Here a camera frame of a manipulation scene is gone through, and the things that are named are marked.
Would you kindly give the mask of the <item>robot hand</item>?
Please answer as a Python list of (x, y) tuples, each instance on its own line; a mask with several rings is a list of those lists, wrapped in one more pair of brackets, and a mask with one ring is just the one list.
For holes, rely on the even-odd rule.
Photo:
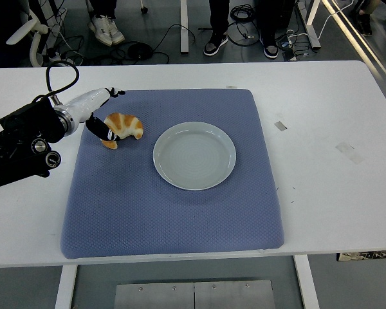
[(117, 141), (120, 138), (112, 129), (94, 116), (94, 112), (101, 108), (111, 97), (124, 95), (124, 90), (114, 88), (100, 88), (80, 95), (65, 105), (59, 105), (57, 113), (62, 121), (64, 136), (73, 134), (80, 123), (85, 123), (87, 128), (103, 141)]

